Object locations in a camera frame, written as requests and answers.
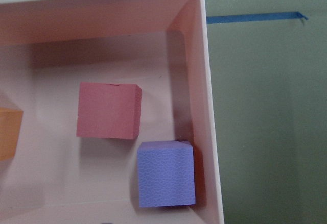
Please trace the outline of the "red foam block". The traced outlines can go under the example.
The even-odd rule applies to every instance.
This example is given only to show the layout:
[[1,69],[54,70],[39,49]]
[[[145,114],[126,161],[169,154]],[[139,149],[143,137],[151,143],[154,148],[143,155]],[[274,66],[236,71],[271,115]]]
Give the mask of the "red foam block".
[[142,90],[136,84],[80,83],[76,135],[136,139],[141,100]]

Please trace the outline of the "purple foam block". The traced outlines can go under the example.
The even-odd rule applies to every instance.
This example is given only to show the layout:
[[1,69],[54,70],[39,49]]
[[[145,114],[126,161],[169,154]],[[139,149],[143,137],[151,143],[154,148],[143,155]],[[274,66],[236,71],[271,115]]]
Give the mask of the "purple foam block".
[[137,149],[139,206],[196,203],[194,152],[188,141],[143,142]]

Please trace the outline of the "orange foam block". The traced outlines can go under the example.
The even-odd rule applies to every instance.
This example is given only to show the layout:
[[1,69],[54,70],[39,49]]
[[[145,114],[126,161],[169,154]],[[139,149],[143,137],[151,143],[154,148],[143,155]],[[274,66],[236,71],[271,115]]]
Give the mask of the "orange foam block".
[[1,107],[1,161],[15,156],[23,113]]

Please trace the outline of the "pink plastic bin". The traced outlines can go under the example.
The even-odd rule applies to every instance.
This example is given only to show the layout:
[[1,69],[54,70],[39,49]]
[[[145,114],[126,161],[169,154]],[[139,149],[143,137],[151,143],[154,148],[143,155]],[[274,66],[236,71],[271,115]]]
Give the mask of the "pink plastic bin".
[[[76,135],[81,82],[142,89],[136,140]],[[205,0],[1,0],[1,223],[223,223]],[[196,203],[140,208],[144,141],[194,147]]]

